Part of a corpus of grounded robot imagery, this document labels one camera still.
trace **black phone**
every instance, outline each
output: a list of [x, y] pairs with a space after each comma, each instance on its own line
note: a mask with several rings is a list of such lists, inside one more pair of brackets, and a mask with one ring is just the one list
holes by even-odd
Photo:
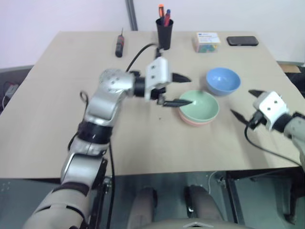
[[254, 36], [227, 37], [231, 46], [257, 46], [258, 40]]

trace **pink bowl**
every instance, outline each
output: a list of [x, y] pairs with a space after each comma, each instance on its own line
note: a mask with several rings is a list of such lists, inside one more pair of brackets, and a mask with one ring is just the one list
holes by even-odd
[[181, 118], [183, 121], [185, 121], [185, 122], [186, 122], [187, 124], [189, 124], [189, 125], [196, 126], [196, 127], [205, 125], [205, 124], [210, 123], [211, 121], [213, 121], [213, 119], [212, 119], [212, 120], [210, 120], [209, 122], [206, 122], [206, 123], [196, 123], [196, 122], [193, 122], [193, 121], [187, 119], [187, 118], [183, 115], [183, 113], [180, 111], [180, 109], [178, 109], [178, 113], [179, 113], [180, 118]]

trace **small box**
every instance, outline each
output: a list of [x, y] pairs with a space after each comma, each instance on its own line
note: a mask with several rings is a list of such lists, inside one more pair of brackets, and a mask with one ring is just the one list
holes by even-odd
[[197, 32], [193, 37], [195, 52], [215, 52], [220, 43], [216, 32]]

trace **robotic arm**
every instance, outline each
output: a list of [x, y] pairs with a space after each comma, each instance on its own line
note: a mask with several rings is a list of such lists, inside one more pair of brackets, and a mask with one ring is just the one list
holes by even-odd
[[276, 130], [291, 139], [300, 151], [300, 161], [305, 171], [305, 116], [298, 112], [290, 115], [287, 105], [276, 92], [250, 90], [249, 93], [257, 97], [253, 103], [257, 111], [247, 121], [241, 114], [231, 110], [235, 117], [251, 129], [263, 124], [269, 131]]
[[191, 101], [166, 101], [163, 94], [171, 82], [190, 81], [182, 75], [171, 74], [168, 61], [160, 55], [147, 66], [146, 77], [140, 77], [138, 72], [105, 70], [69, 147], [61, 171], [61, 185], [46, 196], [23, 228], [87, 228], [90, 193], [104, 180], [107, 160], [103, 156], [124, 98], [145, 97], [171, 107], [187, 105]]

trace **pen holder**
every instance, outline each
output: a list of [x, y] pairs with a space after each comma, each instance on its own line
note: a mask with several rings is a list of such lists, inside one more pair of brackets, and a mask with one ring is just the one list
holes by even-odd
[[164, 50], [168, 50], [171, 47], [171, 38], [172, 38], [172, 28], [173, 28], [173, 20], [170, 19], [170, 23], [168, 26], [164, 26], [161, 24], [160, 18], [156, 20], [157, 31], [158, 31], [158, 39], [159, 46]]

